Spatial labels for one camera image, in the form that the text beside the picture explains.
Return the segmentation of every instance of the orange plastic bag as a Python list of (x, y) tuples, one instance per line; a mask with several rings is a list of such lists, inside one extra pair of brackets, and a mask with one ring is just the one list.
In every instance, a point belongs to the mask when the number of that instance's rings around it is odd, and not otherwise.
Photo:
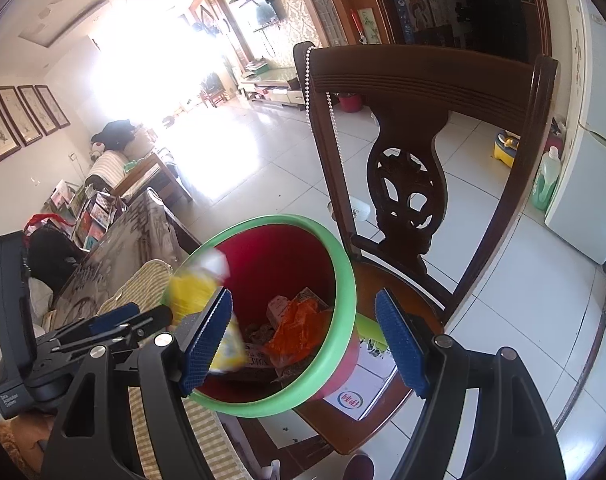
[(325, 339), (331, 319), (332, 311), (319, 312), (312, 298), (290, 301), (279, 328), (264, 347), (274, 367), (283, 368), (307, 357)]

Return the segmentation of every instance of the refrigerator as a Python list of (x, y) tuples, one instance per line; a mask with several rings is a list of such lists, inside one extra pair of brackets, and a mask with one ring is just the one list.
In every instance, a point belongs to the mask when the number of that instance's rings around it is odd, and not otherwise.
[(572, 87), (559, 182), (545, 224), (598, 264), (606, 260), (606, 22), (591, 0), (567, 0)]

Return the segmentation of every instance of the yellow plastic packaging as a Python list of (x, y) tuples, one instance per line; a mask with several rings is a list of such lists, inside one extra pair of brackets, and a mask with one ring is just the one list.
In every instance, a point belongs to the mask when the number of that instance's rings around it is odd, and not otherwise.
[[(192, 266), (169, 282), (172, 325), (177, 327), (190, 314), (201, 312), (208, 304), (217, 287), (229, 273), (227, 261), (221, 251), (207, 251)], [(219, 348), (209, 366), (211, 373), (232, 372), (247, 363), (245, 345), (238, 327), (237, 318), (232, 314)]]

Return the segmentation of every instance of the shoe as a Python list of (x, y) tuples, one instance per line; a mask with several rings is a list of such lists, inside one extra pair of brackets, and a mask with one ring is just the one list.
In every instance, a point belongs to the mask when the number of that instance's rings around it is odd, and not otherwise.
[(358, 453), (350, 458), (343, 473), (343, 480), (373, 480), (374, 462), (365, 453)]

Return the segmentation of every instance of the green trash can rim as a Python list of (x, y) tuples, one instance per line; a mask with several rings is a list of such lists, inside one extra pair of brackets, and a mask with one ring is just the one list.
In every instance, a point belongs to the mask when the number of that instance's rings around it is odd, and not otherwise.
[[(295, 408), (308, 400), (329, 380), (343, 358), (354, 327), (356, 317), (356, 283), (350, 259), (339, 240), (320, 223), (299, 215), (278, 214), (246, 220), (212, 237), (194, 251), (181, 267), (190, 263), (200, 251), (213, 248), (224, 240), (243, 231), (270, 224), (287, 224), (305, 229), (325, 247), (334, 267), (336, 299), (330, 328), (314, 360), (299, 377), (281, 391), (253, 402), (223, 402), (199, 391), (190, 398), (202, 406), (228, 415), (256, 418), (276, 415)], [(167, 289), (163, 300), (167, 300)]]

